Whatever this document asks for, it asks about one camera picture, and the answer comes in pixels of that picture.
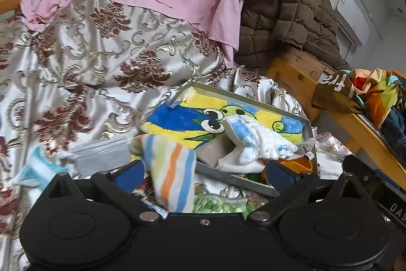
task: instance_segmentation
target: face mask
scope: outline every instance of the face mask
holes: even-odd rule
[[[72,148],[68,157],[75,161],[80,178],[131,162],[126,137],[86,142]]]

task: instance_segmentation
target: white air conditioner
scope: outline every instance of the white air conditioner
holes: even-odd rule
[[[355,45],[367,44],[369,38],[368,23],[354,0],[330,0],[330,2],[338,23]]]

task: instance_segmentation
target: painted canvas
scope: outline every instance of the painted canvas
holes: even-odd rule
[[[194,93],[187,101],[177,102],[175,106],[162,104],[149,116],[142,129],[194,149],[224,134],[223,119],[236,114],[257,119],[293,143],[302,141],[303,123],[300,121],[199,93]]]

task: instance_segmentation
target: floral bedspread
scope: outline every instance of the floral bedspread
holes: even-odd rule
[[[36,196],[8,183],[33,148],[54,157],[78,143],[133,136],[191,80],[304,115],[271,79],[226,69],[219,45],[188,22],[145,8],[76,0],[43,33],[18,16],[0,23],[1,270],[28,263],[18,232]]]

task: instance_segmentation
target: brown comforter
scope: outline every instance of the brown comforter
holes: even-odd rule
[[[349,69],[340,56],[337,29],[329,0],[244,0],[235,60],[265,73],[270,61],[292,45],[332,68]]]

